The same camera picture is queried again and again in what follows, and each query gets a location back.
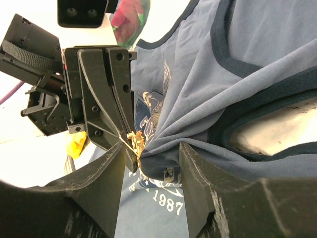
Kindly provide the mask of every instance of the printed graphic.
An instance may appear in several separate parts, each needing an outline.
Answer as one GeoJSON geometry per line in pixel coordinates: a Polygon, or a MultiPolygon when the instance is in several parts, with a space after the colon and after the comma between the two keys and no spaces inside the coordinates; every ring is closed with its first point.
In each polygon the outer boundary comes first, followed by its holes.
{"type": "MultiPolygon", "coordinates": [[[[167,63],[164,63],[164,78],[163,78],[163,92],[153,90],[151,92],[144,92],[142,94],[142,101],[139,100],[136,104],[135,111],[135,127],[141,130],[145,139],[146,145],[153,140],[155,131],[159,123],[159,117],[163,108],[164,98],[167,95],[168,86],[172,80],[170,69],[167,63]]],[[[165,208],[168,212],[175,212],[180,214],[183,208],[183,195],[180,184],[180,175],[175,176],[174,168],[166,168],[164,171],[164,181],[148,179],[137,171],[136,173],[129,173],[131,178],[135,178],[130,185],[129,191],[135,192],[138,189],[146,189],[149,195],[155,192],[152,197],[153,201],[159,206],[165,208]]]]}

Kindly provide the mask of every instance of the navy trim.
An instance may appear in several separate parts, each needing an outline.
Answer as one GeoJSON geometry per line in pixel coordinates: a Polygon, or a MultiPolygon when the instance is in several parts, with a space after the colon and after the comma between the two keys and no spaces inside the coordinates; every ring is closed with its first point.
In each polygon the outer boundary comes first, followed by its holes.
{"type": "Polygon", "coordinates": [[[219,3],[210,30],[212,52],[218,64],[223,68],[241,78],[245,78],[262,67],[234,59],[230,55],[226,29],[228,30],[227,25],[230,25],[228,19],[234,4],[235,0],[221,0],[219,3]]]}
{"type": "Polygon", "coordinates": [[[150,42],[146,42],[146,41],[140,39],[137,43],[137,46],[140,48],[143,48],[145,50],[152,50],[152,49],[155,49],[155,48],[163,45],[174,34],[174,32],[178,28],[179,24],[183,20],[185,20],[193,12],[193,10],[195,9],[198,2],[199,2],[199,0],[190,0],[186,9],[180,15],[180,17],[176,20],[176,22],[174,23],[172,28],[160,40],[153,42],[153,43],[150,43],[150,42]]]}
{"type": "Polygon", "coordinates": [[[317,96],[317,67],[307,69],[227,107],[208,131],[208,143],[231,150],[250,161],[272,161],[298,154],[317,153],[317,142],[300,144],[273,156],[245,153],[229,145],[230,136],[242,125],[291,104],[317,96]]]}

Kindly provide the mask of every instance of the black strap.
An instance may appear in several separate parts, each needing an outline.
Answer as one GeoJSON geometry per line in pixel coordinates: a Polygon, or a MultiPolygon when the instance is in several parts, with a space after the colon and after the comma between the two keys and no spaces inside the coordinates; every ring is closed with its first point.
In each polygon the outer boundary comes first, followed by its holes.
{"type": "Polygon", "coordinates": [[[63,64],[61,61],[49,59],[35,53],[26,51],[14,45],[13,43],[3,40],[2,42],[3,50],[9,55],[13,56],[18,61],[25,63],[29,66],[33,66],[35,68],[53,71],[58,73],[63,73],[63,64]]]}

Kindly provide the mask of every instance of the screw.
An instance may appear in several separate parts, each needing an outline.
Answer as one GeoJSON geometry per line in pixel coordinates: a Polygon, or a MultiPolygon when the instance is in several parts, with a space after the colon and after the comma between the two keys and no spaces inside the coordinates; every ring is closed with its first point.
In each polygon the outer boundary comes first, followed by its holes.
{"type": "Polygon", "coordinates": [[[96,111],[98,111],[98,108],[96,106],[93,106],[92,110],[93,110],[93,112],[96,112],[96,111]]]}
{"type": "Polygon", "coordinates": [[[71,74],[69,75],[69,79],[70,79],[70,80],[74,80],[74,79],[76,79],[76,78],[77,78],[77,75],[74,74],[74,73],[71,73],[71,74]]]}
{"type": "Polygon", "coordinates": [[[123,60],[123,54],[117,53],[117,60],[119,61],[123,60]]]}
{"type": "Polygon", "coordinates": [[[100,130],[96,130],[96,131],[95,131],[95,135],[96,135],[96,136],[100,136],[101,134],[102,134],[102,132],[101,132],[100,130]]]}

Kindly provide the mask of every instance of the black plastic part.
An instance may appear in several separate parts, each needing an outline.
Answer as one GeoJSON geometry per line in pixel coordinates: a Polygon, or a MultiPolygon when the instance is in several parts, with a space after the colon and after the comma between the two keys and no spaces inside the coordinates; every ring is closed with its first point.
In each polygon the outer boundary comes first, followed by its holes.
{"type": "MultiPolygon", "coordinates": [[[[29,53],[60,61],[62,68],[58,38],[18,14],[13,17],[4,40],[29,53]]],[[[18,61],[7,54],[2,45],[0,46],[0,71],[31,85],[38,85],[42,81],[45,81],[45,84],[50,82],[52,85],[56,85],[63,81],[63,78],[56,76],[53,71],[35,68],[18,61]]]]}
{"type": "Polygon", "coordinates": [[[64,97],[34,86],[30,95],[28,108],[21,112],[44,134],[53,135],[67,130],[66,121],[70,114],[64,97]]]}
{"type": "Polygon", "coordinates": [[[180,144],[180,166],[190,238],[317,236],[317,178],[248,183],[187,143],[180,144]]]}
{"type": "Polygon", "coordinates": [[[114,13],[118,0],[58,0],[58,24],[61,27],[97,28],[105,13],[114,13]]]}
{"type": "MultiPolygon", "coordinates": [[[[124,90],[130,88],[129,52],[122,47],[82,48],[78,60],[88,137],[103,149],[120,137],[132,146],[127,133],[135,131],[133,100],[131,91],[124,90]]],[[[129,148],[126,153],[126,166],[135,172],[136,155],[129,148]]]]}
{"type": "Polygon", "coordinates": [[[125,146],[44,187],[0,181],[0,237],[113,238],[125,170],[125,146]]]}
{"type": "MultiPolygon", "coordinates": [[[[72,61],[78,62],[77,59],[77,52],[69,57],[72,59],[72,61]]],[[[81,125],[84,123],[84,113],[83,113],[83,106],[82,106],[82,96],[81,96],[81,87],[80,87],[80,79],[79,79],[79,72],[76,72],[75,75],[71,75],[71,73],[68,73],[67,70],[64,68],[64,78],[65,78],[65,94],[67,95],[68,100],[68,107],[70,111],[70,120],[67,122],[68,128],[71,127],[77,128],[77,125],[81,125]]]]}
{"type": "Polygon", "coordinates": [[[78,65],[79,48],[66,48],[64,51],[65,64],[67,65],[66,75],[69,94],[72,99],[82,98],[80,86],[80,73],[78,65]]]}

